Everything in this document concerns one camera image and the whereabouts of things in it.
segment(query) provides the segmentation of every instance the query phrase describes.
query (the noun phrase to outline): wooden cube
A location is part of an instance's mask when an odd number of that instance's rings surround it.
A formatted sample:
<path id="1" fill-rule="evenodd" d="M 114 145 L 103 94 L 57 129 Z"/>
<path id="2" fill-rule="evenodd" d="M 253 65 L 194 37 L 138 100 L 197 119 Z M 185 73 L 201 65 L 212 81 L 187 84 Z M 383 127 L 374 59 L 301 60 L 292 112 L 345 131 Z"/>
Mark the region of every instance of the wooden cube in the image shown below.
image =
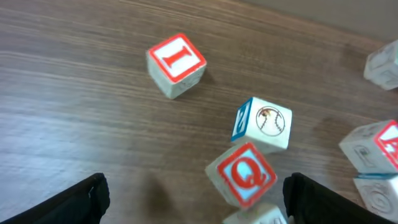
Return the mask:
<path id="1" fill-rule="evenodd" d="M 398 222 L 397 174 L 360 174 L 354 183 L 369 211 Z"/>
<path id="2" fill-rule="evenodd" d="M 252 97 L 238 109 L 231 141 L 253 142 L 264 154 L 286 150 L 292 116 L 290 109 Z"/>
<path id="3" fill-rule="evenodd" d="M 339 146 L 359 173 L 398 172 L 398 125 L 393 120 L 358 127 Z"/>
<path id="4" fill-rule="evenodd" d="M 278 206 L 258 203 L 249 210 L 238 211 L 223 221 L 223 224 L 287 224 Z"/>
<path id="5" fill-rule="evenodd" d="M 206 60 L 184 34 L 177 34 L 147 51 L 147 66 L 157 86 L 174 99 L 199 82 Z"/>
<path id="6" fill-rule="evenodd" d="M 225 200 L 243 209 L 256 203 L 277 181 L 271 166 L 250 142 L 228 149 L 205 171 Z"/>
<path id="7" fill-rule="evenodd" d="M 368 56 L 364 77 L 385 90 L 398 87 L 398 40 Z"/>

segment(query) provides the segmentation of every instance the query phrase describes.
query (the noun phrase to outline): baseball block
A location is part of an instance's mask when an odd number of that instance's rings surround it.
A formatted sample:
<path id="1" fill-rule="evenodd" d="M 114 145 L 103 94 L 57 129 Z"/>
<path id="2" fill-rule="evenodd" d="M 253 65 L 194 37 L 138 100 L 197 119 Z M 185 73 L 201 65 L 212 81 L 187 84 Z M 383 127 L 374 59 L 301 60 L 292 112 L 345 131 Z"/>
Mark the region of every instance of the baseball block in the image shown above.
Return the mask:
<path id="1" fill-rule="evenodd" d="M 364 77 L 385 90 L 398 87 L 398 40 L 368 56 Z"/>
<path id="2" fill-rule="evenodd" d="M 339 146 L 359 173 L 398 172 L 398 125 L 394 120 L 358 127 Z"/>
<path id="3" fill-rule="evenodd" d="M 223 224 L 287 224 L 278 206 L 261 202 L 248 210 L 240 210 Z"/>
<path id="4" fill-rule="evenodd" d="M 397 174 L 359 174 L 354 183 L 370 212 L 398 222 Z"/>
<path id="5" fill-rule="evenodd" d="M 247 209 L 277 181 L 277 176 L 253 143 L 234 146 L 205 169 L 230 204 Z"/>
<path id="6" fill-rule="evenodd" d="M 184 34 L 177 34 L 147 51 L 149 75 L 170 99 L 196 85 L 206 64 Z"/>
<path id="7" fill-rule="evenodd" d="M 264 154 L 286 150 L 292 116 L 290 109 L 252 97 L 238 109 L 231 141 L 253 142 Z"/>

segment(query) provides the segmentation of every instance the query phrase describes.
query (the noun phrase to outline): red square border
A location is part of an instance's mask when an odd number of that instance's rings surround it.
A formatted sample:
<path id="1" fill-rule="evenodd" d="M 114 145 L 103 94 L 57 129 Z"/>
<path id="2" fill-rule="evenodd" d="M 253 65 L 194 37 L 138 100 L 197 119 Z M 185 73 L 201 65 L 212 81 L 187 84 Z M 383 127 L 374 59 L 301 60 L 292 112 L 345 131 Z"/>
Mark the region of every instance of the red square border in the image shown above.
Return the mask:
<path id="1" fill-rule="evenodd" d="M 176 77 L 173 77 L 168 71 L 167 69 L 163 66 L 163 64 L 160 62 L 159 58 L 157 58 L 155 56 L 155 51 L 159 50 L 160 48 L 162 48 L 163 46 L 171 43 L 173 40 L 177 39 L 177 38 L 182 38 L 189 46 L 189 48 L 193 51 L 193 53 L 199 58 L 200 62 L 198 62 L 196 65 L 190 67 L 187 71 L 179 74 Z M 187 77 L 189 74 L 191 74 L 192 72 L 194 72 L 195 70 L 197 70 L 198 68 L 204 66 L 206 64 L 206 60 L 205 58 L 202 56 L 202 54 L 198 51 L 198 49 L 195 48 L 195 46 L 193 46 L 193 44 L 189 41 L 189 39 L 187 38 L 187 36 L 185 34 L 177 34 L 163 42 L 161 42 L 160 44 L 156 45 L 155 47 L 151 48 L 148 50 L 149 55 L 155 60 L 157 66 L 160 67 L 160 69 L 162 69 L 162 71 L 164 72 L 164 74 L 167 76 L 167 78 L 172 81 L 173 83 L 177 83 L 179 81 L 181 81 L 182 79 L 184 79 L 185 77 Z"/>
<path id="2" fill-rule="evenodd" d="M 261 163 L 263 168 L 270 175 L 270 181 L 265 186 L 263 186 L 261 189 L 259 189 L 252 197 L 250 197 L 249 200 L 244 201 L 243 198 L 241 198 L 238 191 L 233 187 L 230 179 L 224 173 L 224 169 L 230 163 L 232 163 L 236 158 L 238 158 L 240 155 L 245 153 L 247 150 L 250 150 L 254 154 L 256 159 Z M 232 155 L 230 155 L 228 158 L 226 158 L 223 162 L 221 162 L 219 164 L 217 169 L 218 169 L 219 175 L 228 184 L 229 189 L 232 191 L 233 195 L 237 198 L 237 200 L 242 208 L 248 208 L 251 205 L 253 205 L 266 191 L 268 191 L 274 185 L 274 183 L 277 182 L 277 176 L 276 176 L 275 172 L 272 170 L 271 166 L 267 163 L 264 156 L 262 156 L 262 154 L 256 149 L 254 144 L 251 142 L 247 142 L 246 144 L 241 146 L 238 150 L 236 150 L 234 153 L 232 153 Z"/>
<path id="3" fill-rule="evenodd" d="M 397 121 L 391 121 L 390 123 L 388 123 L 386 125 L 386 127 L 383 128 L 383 130 L 377 134 L 374 137 L 374 142 L 377 144 L 377 146 L 379 146 L 380 150 L 386 155 L 386 157 L 388 158 L 388 160 L 391 162 L 391 164 L 396 168 L 396 170 L 398 170 L 398 163 L 397 161 L 390 155 L 389 152 L 387 152 L 387 150 L 384 148 L 383 144 L 380 142 L 380 137 L 391 127 L 391 126 L 397 126 Z"/>

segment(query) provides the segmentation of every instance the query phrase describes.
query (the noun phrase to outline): wooden surface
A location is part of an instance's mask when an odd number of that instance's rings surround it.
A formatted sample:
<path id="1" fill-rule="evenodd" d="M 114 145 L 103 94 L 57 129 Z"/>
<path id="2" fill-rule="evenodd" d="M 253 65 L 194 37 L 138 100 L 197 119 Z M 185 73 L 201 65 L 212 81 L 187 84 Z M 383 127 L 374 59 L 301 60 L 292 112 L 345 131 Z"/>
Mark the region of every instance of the wooden surface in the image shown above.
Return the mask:
<path id="1" fill-rule="evenodd" d="M 177 32 L 208 68 L 172 101 L 145 51 Z M 396 118 L 397 92 L 363 79 L 382 44 L 235 0 L 2 0 L 0 220 L 104 172 L 102 223 L 220 223 L 236 208 L 204 168 L 251 96 L 294 111 L 289 150 L 267 156 L 268 201 L 284 208 L 283 180 L 302 172 L 362 204 L 338 142 Z"/>

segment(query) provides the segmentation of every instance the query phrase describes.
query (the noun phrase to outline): baseball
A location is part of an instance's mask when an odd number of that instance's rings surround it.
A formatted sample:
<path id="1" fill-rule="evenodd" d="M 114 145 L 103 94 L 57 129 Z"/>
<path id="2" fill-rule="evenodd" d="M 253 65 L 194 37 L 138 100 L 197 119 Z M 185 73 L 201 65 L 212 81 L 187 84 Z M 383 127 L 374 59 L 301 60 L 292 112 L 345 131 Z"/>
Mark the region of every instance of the baseball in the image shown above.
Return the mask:
<path id="1" fill-rule="evenodd" d="M 265 106 L 256 115 L 257 126 L 268 136 L 278 136 L 285 129 L 285 118 L 276 108 Z"/>

